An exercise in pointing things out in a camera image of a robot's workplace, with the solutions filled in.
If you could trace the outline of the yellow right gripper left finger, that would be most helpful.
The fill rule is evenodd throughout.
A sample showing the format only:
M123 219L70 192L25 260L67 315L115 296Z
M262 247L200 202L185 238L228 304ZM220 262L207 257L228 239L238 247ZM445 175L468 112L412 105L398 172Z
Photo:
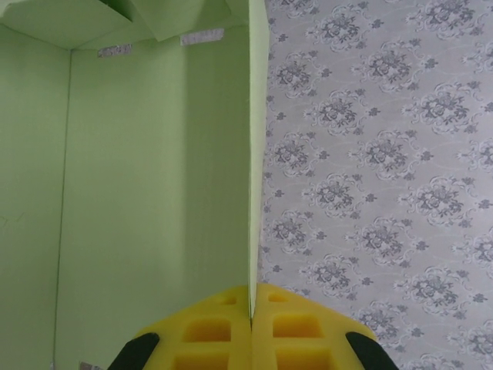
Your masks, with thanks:
M110 369L251 369L248 288L214 294L146 326Z

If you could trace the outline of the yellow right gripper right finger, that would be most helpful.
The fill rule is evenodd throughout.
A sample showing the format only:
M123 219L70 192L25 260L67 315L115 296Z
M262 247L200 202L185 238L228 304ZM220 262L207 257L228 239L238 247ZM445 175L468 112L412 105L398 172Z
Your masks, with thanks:
M258 284L253 369L396 369L366 325L272 284Z

